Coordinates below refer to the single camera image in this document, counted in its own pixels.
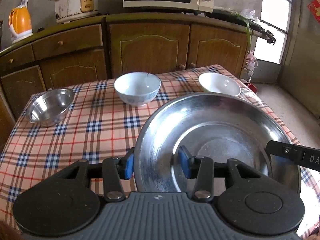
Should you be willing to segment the large steel plate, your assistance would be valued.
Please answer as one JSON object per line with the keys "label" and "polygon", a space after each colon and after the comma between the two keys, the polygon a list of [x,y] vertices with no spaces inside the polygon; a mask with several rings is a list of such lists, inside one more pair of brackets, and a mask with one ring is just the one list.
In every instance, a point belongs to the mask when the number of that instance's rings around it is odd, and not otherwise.
{"label": "large steel plate", "polygon": [[135,145],[134,176],[140,192],[187,192],[178,148],[216,163],[235,158],[300,193],[300,168],[267,154],[269,141],[290,143],[280,125],[250,102],[215,93],[192,93],[157,109],[143,125]]}

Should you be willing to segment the small steel bowl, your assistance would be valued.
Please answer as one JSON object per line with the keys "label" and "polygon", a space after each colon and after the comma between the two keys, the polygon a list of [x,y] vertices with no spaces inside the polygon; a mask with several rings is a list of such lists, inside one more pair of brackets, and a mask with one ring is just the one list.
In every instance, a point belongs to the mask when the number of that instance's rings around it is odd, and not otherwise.
{"label": "small steel bowl", "polygon": [[42,127],[57,125],[65,119],[73,100],[74,92],[69,88],[48,90],[28,106],[26,119]]}

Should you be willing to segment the plaid tablecloth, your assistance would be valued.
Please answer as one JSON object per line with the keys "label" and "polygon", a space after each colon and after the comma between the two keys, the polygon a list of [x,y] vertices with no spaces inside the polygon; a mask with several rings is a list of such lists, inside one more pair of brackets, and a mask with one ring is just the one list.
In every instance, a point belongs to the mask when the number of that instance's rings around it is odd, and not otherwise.
{"label": "plaid tablecloth", "polygon": [[73,87],[75,98],[57,125],[41,128],[21,115],[1,153],[1,221],[17,230],[12,215],[17,196],[68,164],[81,158],[96,164],[124,154],[157,107],[200,91],[198,78],[205,72],[230,76],[218,65],[161,74],[159,93],[140,108],[120,101],[113,80],[89,82]]}

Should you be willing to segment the blue patterned ceramic bowl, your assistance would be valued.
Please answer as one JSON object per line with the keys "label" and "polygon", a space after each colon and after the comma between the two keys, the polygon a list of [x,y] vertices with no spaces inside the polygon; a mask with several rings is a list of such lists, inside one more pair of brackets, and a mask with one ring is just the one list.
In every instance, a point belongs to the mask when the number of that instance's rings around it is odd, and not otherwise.
{"label": "blue patterned ceramic bowl", "polygon": [[140,107],[151,102],[159,92],[161,80],[151,73],[132,72],[118,77],[114,89],[120,99],[131,106]]}

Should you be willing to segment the white ceramic bowl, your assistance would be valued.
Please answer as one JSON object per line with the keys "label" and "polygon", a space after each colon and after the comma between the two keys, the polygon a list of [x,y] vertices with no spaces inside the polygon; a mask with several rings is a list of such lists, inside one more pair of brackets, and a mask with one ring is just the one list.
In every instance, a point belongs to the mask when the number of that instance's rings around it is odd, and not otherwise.
{"label": "white ceramic bowl", "polygon": [[204,92],[221,93],[239,96],[240,86],[230,77],[217,73],[203,73],[199,76],[199,83]]}

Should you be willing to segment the red gift bag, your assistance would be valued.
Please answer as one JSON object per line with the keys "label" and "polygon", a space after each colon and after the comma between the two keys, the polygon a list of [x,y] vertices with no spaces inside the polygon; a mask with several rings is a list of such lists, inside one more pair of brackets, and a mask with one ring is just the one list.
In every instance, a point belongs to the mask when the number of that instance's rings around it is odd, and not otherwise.
{"label": "red gift bag", "polygon": [[246,86],[254,93],[254,94],[257,94],[257,87],[255,87],[255,85],[253,85],[252,83],[248,82],[246,84]]}

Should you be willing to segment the wooden kitchen cabinet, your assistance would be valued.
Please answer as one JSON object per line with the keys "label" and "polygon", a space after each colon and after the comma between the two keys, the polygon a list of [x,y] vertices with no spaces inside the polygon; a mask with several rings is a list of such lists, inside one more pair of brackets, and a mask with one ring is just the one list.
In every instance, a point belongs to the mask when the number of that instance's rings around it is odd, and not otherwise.
{"label": "wooden kitchen cabinet", "polygon": [[240,23],[185,14],[94,16],[44,29],[1,51],[1,144],[35,93],[212,64],[239,76],[248,50]]}

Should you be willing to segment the red fu character poster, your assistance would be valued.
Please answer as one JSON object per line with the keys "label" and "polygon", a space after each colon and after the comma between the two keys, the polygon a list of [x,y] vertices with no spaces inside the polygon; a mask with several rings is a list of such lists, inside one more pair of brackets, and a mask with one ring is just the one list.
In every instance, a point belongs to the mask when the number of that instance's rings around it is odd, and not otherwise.
{"label": "red fu character poster", "polygon": [[313,14],[314,18],[320,23],[320,0],[313,0],[308,4],[308,9]]}

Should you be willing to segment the black tray on counter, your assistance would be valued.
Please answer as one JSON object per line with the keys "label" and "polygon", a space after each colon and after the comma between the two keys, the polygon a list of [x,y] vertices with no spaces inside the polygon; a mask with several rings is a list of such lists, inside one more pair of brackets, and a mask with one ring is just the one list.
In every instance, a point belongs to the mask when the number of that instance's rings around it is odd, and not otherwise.
{"label": "black tray on counter", "polygon": [[210,17],[242,25],[250,30],[253,36],[257,36],[253,34],[253,31],[256,31],[262,35],[262,38],[265,39],[268,44],[275,44],[276,42],[275,36],[269,30],[264,29],[260,24],[255,23],[253,20],[249,20],[248,18],[245,18],[245,16],[241,16],[238,12],[232,10],[214,9]]}

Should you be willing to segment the white plastic bag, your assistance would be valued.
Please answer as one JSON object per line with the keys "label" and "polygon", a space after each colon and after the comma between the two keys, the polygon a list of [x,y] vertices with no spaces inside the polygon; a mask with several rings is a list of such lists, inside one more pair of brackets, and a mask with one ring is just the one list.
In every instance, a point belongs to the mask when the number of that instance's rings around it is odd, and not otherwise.
{"label": "white plastic bag", "polygon": [[240,12],[240,15],[244,18],[246,18],[247,20],[259,23],[260,19],[258,16],[255,15],[255,10],[251,10],[251,9],[244,9]]}

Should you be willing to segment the white rice cooker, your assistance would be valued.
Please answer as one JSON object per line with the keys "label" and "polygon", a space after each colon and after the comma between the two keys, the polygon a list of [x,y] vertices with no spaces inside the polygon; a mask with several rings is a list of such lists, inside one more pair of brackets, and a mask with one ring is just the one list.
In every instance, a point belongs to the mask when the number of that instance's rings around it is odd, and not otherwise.
{"label": "white rice cooker", "polygon": [[99,11],[98,0],[50,0],[55,5],[58,24],[95,16]]}

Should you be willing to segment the orange electric kettle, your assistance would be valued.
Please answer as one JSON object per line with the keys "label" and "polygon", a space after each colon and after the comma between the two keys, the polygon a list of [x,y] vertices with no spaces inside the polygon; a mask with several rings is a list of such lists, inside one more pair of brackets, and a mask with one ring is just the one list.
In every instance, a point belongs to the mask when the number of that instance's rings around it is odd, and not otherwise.
{"label": "orange electric kettle", "polygon": [[8,23],[12,44],[33,35],[31,16],[25,5],[11,10]]}

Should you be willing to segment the white power strip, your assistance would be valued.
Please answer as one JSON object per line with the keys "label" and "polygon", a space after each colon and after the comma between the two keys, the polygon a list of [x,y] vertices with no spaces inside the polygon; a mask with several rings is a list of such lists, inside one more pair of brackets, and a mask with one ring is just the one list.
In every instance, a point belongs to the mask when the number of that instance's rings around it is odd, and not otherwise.
{"label": "white power strip", "polygon": [[28,0],[21,0],[21,5],[27,7],[28,6]]}

